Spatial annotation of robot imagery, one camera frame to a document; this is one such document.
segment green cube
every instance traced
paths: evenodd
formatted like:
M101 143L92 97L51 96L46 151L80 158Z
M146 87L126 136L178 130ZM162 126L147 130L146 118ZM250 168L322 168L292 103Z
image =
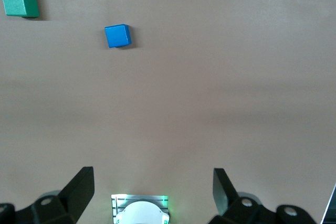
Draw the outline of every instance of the green cube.
M2 0L7 16L37 18L37 0Z

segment cube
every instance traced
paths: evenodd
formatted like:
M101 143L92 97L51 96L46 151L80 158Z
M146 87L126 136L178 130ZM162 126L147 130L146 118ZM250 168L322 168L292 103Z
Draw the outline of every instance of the cube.
M37 0L2 0L7 16L39 17Z
M109 47L122 47L132 43L129 26L125 24L105 27Z

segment beige surface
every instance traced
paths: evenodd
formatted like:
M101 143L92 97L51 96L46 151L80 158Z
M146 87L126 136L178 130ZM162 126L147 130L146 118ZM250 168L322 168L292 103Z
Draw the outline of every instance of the beige surface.
M110 195L166 194L208 223L214 167L266 207L320 221L336 181L336 0L39 0L0 5L0 201L18 209L94 166ZM109 49L104 27L135 43Z

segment blue cube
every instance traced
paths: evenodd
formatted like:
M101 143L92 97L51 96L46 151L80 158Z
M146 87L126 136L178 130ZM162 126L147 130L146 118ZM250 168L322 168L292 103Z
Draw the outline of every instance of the blue cube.
M132 43L128 25L121 24L105 27L105 33L109 47L122 47Z

